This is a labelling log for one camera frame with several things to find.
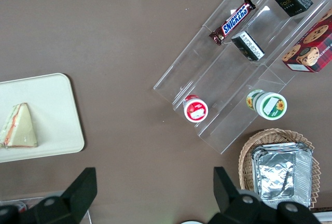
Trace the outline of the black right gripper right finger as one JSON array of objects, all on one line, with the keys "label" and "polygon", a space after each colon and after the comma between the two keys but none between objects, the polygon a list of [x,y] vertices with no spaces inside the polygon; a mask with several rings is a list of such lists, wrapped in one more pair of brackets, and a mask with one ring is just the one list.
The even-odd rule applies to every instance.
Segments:
[{"label": "black right gripper right finger", "polygon": [[214,168],[213,190],[219,212],[208,223],[280,223],[277,210],[239,193],[224,167]]}]

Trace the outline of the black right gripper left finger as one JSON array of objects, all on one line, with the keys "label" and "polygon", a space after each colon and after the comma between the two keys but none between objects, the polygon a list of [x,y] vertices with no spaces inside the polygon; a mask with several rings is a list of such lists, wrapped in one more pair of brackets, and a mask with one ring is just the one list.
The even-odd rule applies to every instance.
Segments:
[{"label": "black right gripper left finger", "polygon": [[20,214],[20,223],[80,223],[97,194],[96,169],[85,168],[60,195]]}]

